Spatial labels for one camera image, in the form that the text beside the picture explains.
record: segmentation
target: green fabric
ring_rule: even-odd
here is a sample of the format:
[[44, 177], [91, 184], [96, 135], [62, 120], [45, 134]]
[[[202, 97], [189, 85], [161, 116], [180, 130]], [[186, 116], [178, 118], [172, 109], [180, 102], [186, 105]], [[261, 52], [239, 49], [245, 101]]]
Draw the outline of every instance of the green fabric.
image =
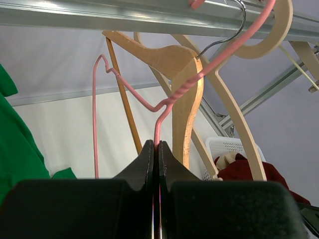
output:
[[76, 178], [71, 168], [66, 168], [55, 173], [52, 179], [72, 179]]
[[[0, 203], [21, 180], [51, 178], [31, 132], [4, 98], [16, 93], [13, 80], [0, 64]], [[68, 168], [54, 178], [75, 178], [75, 175]]]

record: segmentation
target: basket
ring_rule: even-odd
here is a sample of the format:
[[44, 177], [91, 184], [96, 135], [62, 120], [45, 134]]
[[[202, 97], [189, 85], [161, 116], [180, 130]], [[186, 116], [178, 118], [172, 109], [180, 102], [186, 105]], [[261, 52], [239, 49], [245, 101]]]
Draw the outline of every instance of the basket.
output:
[[[266, 162], [265, 157], [258, 145], [257, 149], [262, 161]], [[238, 138], [228, 138], [228, 137], [210, 137], [206, 140], [206, 148], [208, 149], [209, 153], [211, 154], [213, 160], [217, 157], [221, 156], [223, 153], [227, 153], [230, 151], [235, 151], [237, 153], [242, 154], [246, 157], [246, 153], [244, 147], [241, 143], [241, 140]], [[205, 165], [203, 162], [200, 162], [200, 169], [203, 175], [204, 181], [211, 181], [212, 178], [209, 176]]]

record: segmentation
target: hanger hook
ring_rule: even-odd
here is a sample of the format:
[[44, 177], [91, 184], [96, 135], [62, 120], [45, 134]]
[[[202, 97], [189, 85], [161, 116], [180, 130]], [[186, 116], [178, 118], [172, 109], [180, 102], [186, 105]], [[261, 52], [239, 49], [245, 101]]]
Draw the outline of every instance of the hanger hook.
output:
[[202, 50], [202, 52], [200, 52], [198, 56], [196, 56], [196, 59], [199, 59], [210, 47], [215, 46], [215, 45], [220, 44], [220, 43], [225, 43], [225, 42], [230, 41], [231, 39], [235, 38], [243, 30], [244, 25], [246, 23], [246, 6], [245, 6], [245, 4], [244, 4], [244, 2], [242, 0], [233, 0], [233, 1], [238, 3], [241, 6], [241, 9], [243, 11], [243, 21], [241, 23], [240, 28], [238, 29], [238, 31], [233, 36], [228, 37], [228, 38], [223, 39], [223, 40], [220, 40], [220, 41], [213, 42], [210, 45], [206, 46], [205, 49]]

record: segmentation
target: clothes rail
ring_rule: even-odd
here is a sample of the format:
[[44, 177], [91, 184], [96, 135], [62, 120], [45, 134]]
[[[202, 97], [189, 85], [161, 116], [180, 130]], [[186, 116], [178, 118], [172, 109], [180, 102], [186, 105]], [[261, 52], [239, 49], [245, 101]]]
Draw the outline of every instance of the clothes rail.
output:
[[[0, 0], [0, 24], [223, 37], [234, 35], [240, 26], [241, 9], [237, 6], [207, 0], [193, 10], [188, 1]], [[258, 0], [244, 3], [249, 26], [257, 19], [263, 5]], [[274, 24], [273, 17], [273, 14], [268, 17], [253, 38], [267, 37]], [[285, 40], [318, 42], [319, 19], [295, 13]]]

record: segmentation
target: red garment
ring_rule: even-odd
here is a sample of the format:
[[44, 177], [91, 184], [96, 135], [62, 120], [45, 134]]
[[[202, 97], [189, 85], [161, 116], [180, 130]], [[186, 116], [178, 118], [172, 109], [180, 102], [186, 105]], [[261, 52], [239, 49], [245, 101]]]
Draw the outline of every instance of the red garment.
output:
[[[218, 173], [218, 177], [221, 177], [224, 181], [253, 180], [253, 176], [251, 175], [251, 172], [250, 172], [248, 160], [240, 153], [236, 154], [235, 160], [236, 160], [235, 162], [229, 164], [225, 169], [221, 170]], [[285, 188], [289, 190], [289, 187], [285, 179], [283, 178], [283, 176], [281, 176], [281, 174], [277, 171], [277, 169], [272, 164], [263, 162], [263, 166], [265, 169], [267, 181], [281, 183]], [[310, 205], [310, 202], [307, 199], [303, 198], [302, 196], [292, 191], [290, 191], [290, 193], [294, 197], [296, 202]]]

